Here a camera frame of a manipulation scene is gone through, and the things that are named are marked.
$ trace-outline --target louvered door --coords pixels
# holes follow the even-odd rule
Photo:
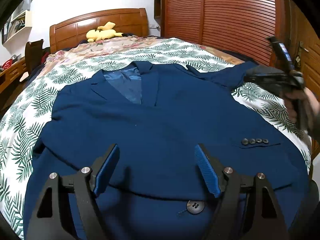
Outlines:
[[[275,0],[166,0],[165,36],[226,49],[268,65]]]

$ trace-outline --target wooden floor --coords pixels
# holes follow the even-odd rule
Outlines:
[[[0,119],[4,116],[18,95],[24,90],[26,82],[19,82],[18,77],[0,94]]]

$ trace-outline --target blue satin lining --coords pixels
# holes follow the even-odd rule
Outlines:
[[[135,104],[141,104],[141,76],[136,67],[104,72],[103,75],[125,98]]]

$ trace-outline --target human hand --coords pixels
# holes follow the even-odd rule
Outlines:
[[[294,110],[290,99],[300,99],[305,103],[309,103],[315,116],[317,116],[320,111],[320,103],[308,88],[305,88],[304,91],[294,90],[291,93],[286,93],[283,97],[284,105],[287,108],[289,119],[294,123],[297,121],[297,113]]]

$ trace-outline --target jacket collar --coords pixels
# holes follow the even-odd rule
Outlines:
[[[136,67],[141,75],[142,104],[145,106],[155,106],[159,86],[159,74],[156,67],[148,61],[133,61],[125,68]],[[108,101],[131,103],[118,90],[106,81],[103,73],[99,70],[91,78],[91,88],[98,95]]]

